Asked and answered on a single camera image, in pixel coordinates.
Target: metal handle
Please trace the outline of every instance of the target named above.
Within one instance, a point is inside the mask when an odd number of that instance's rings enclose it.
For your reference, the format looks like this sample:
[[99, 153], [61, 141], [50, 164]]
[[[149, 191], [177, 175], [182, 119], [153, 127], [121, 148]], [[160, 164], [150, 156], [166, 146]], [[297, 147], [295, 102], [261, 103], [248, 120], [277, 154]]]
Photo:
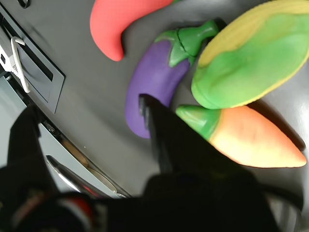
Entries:
[[75, 191], [83, 192], [94, 198], [110, 198], [109, 195], [79, 177], [75, 172], [61, 164], [54, 157], [46, 156], [46, 158], [47, 163], [57, 172], [58, 176]]
[[11, 39], [11, 46], [12, 46], [12, 51], [13, 51], [13, 58], [15, 61], [16, 69], [17, 69], [17, 77], [20, 79], [21, 85], [26, 93], [30, 93], [29, 89], [29, 84], [28, 81], [26, 80], [23, 72], [23, 68], [20, 63], [20, 58], [17, 50], [17, 43], [21, 45], [25, 45], [25, 42], [18, 38], [18, 37], [13, 37]]

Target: red pepper toy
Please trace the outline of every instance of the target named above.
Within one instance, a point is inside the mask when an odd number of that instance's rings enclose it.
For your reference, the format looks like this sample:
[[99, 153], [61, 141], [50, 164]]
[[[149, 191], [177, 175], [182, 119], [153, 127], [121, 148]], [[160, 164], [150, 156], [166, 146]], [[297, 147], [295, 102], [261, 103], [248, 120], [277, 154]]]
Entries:
[[124, 52], [122, 32], [135, 20], [161, 9], [174, 0], [96, 0], [90, 31], [99, 49], [110, 59], [120, 61]]

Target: metal clip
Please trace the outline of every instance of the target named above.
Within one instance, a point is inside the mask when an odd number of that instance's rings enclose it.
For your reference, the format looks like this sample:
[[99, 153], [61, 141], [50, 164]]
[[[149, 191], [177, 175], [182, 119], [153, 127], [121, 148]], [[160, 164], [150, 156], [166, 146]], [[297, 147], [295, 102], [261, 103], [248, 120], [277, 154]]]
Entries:
[[26, 78], [24, 76], [23, 68], [22, 68], [21, 63], [20, 63], [20, 58], [19, 58], [16, 43], [19, 43], [21, 45], [25, 45], [25, 42], [18, 37], [13, 37], [11, 39], [13, 58], [14, 58], [14, 61], [15, 61], [15, 66], [16, 66], [16, 67], [12, 67], [12, 72], [20, 79], [20, 82], [21, 82], [21, 85], [22, 85], [24, 91], [26, 93], [30, 93], [29, 84], [28, 84], [28, 81], [26, 80]]

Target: silicone toy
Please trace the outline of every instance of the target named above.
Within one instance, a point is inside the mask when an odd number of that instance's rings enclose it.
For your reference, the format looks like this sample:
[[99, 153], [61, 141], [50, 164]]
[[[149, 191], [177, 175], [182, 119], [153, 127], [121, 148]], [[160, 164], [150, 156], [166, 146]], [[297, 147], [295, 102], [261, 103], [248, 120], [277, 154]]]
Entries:
[[181, 105], [176, 114], [222, 154], [260, 168], [300, 167], [306, 158], [272, 122], [248, 106], [209, 110]]
[[208, 109], [253, 102], [291, 78], [309, 56], [309, 1], [259, 5], [229, 24], [205, 48], [192, 94]]
[[148, 48], [133, 73], [126, 95], [126, 121], [135, 134], [150, 137], [139, 112], [139, 94], [149, 94], [168, 106], [203, 40], [218, 32], [216, 23], [209, 21], [198, 28], [163, 32]]
[[171, 4], [173, 0], [96, 0], [90, 16], [90, 31], [99, 49], [120, 61], [124, 52], [122, 32], [135, 20]]

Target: black plastic panel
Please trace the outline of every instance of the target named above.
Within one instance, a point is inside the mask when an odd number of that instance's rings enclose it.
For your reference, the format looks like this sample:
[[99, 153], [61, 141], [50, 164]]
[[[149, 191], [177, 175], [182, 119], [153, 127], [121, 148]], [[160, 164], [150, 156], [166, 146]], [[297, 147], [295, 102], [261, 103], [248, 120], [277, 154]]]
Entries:
[[0, 3], [2, 27], [9, 34], [24, 40], [25, 46], [19, 46], [18, 52], [24, 75], [33, 92], [50, 111], [55, 113], [65, 75], [52, 63], [43, 51], [22, 30]]

